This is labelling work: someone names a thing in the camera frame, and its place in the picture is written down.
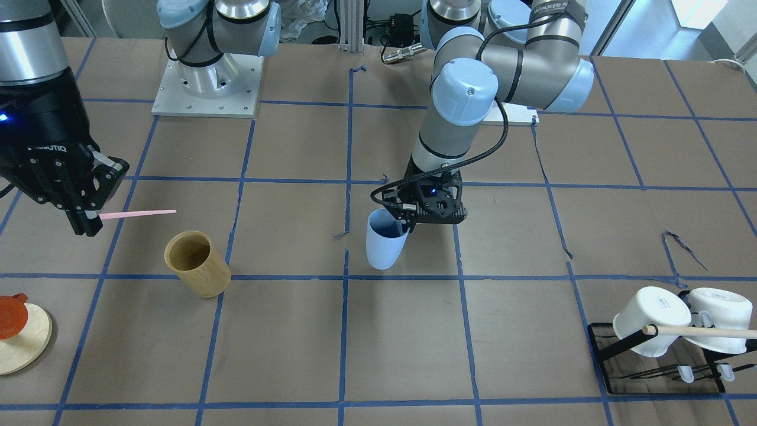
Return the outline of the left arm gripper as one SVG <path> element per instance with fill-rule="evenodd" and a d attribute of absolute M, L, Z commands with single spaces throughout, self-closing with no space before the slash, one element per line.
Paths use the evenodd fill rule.
<path fill-rule="evenodd" d="M 416 224 L 459 224 L 467 218 L 460 172 L 444 172 L 413 182 L 382 188 L 380 200 L 411 234 Z"/>

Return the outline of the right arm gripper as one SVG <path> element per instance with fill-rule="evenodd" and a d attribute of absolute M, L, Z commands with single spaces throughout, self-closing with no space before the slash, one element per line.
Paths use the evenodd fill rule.
<path fill-rule="evenodd" d="M 60 204 L 76 235 L 97 235 L 103 226 L 98 214 L 130 165 L 99 152 L 71 67 L 49 80 L 2 86 L 2 114 L 2 177 L 33 199 Z M 56 182 L 56 161 L 85 191 L 83 201 Z"/>

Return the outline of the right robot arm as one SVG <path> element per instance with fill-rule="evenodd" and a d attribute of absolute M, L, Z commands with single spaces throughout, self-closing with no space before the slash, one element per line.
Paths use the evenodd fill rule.
<path fill-rule="evenodd" d="M 155 114 L 251 117 L 263 57 L 276 53 L 273 1 L 159 1 L 167 69 Z M 2 2 L 2 177 L 97 235 L 99 213 L 130 166 L 106 156 L 46 1 Z"/>

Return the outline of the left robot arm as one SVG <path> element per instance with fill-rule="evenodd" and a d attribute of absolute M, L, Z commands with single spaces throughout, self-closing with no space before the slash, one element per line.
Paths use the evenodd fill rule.
<path fill-rule="evenodd" d="M 435 51 L 428 103 L 405 178 L 378 187 L 401 233 L 418 223 L 459 224 L 466 218 L 460 168 L 492 106 L 512 103 L 544 111 L 578 111 L 590 95 L 594 66 L 579 55 L 587 21 L 584 1 L 534 1 L 527 22 L 482 35 L 474 19 L 479 1 L 426 1 L 422 43 Z M 500 33 L 526 32 L 521 45 L 494 42 Z"/>

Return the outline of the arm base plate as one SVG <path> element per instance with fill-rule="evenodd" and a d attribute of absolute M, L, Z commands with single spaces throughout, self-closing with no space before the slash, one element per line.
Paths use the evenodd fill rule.
<path fill-rule="evenodd" d="M 215 64 L 168 62 L 151 109 L 156 116 L 254 118 L 264 58 L 225 54 Z"/>
<path fill-rule="evenodd" d="M 516 104 L 503 104 L 503 108 L 506 111 L 508 124 L 511 126 L 530 126 L 540 123 L 538 111 L 535 108 Z M 484 121 L 482 121 L 482 124 L 497 125 L 502 123 L 503 117 L 501 111 L 497 107 L 497 103 L 493 102 L 490 112 Z"/>

